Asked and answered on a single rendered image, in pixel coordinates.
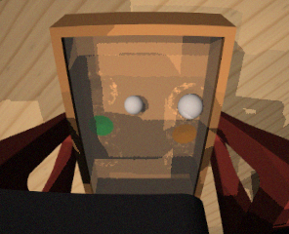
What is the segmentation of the wooden ball-in-hole puzzle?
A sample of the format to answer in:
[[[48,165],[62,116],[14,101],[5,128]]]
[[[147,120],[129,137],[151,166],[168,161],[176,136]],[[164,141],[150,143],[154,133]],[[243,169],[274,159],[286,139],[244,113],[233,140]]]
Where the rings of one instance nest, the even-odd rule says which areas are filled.
[[[85,193],[200,199],[236,26],[221,14],[113,12],[49,29]]]

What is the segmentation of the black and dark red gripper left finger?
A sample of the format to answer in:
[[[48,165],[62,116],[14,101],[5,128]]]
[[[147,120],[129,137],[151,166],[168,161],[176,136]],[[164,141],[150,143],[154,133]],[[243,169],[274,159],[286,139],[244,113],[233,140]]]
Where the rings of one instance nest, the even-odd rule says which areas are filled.
[[[65,112],[0,140],[0,189],[29,191],[30,173],[60,144],[58,157],[42,192],[71,193],[77,160]]]

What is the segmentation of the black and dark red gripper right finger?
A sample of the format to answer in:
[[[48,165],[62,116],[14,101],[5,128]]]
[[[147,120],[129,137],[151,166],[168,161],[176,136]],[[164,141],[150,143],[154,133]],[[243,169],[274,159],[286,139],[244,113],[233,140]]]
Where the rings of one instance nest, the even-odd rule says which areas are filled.
[[[260,187],[252,202],[226,143],[259,176]],[[270,234],[289,228],[289,139],[221,111],[210,162],[224,234]]]

